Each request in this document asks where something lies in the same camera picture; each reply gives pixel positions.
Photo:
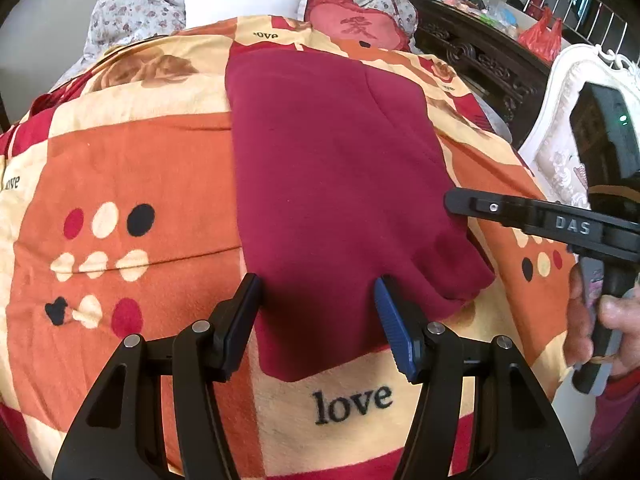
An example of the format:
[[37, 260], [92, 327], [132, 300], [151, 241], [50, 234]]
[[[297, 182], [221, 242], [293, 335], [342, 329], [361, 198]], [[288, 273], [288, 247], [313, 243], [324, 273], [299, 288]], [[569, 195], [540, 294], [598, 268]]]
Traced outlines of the person's right hand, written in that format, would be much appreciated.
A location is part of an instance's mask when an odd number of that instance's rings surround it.
[[[639, 367], [639, 285], [635, 284], [628, 298], [603, 295], [599, 301], [598, 320], [610, 330], [619, 330], [623, 337], [612, 359], [612, 378], [622, 378]], [[584, 301], [582, 272], [578, 264], [570, 270], [570, 299], [567, 304], [567, 335], [563, 346], [568, 366], [587, 363], [593, 355], [591, 333], [594, 322]]]

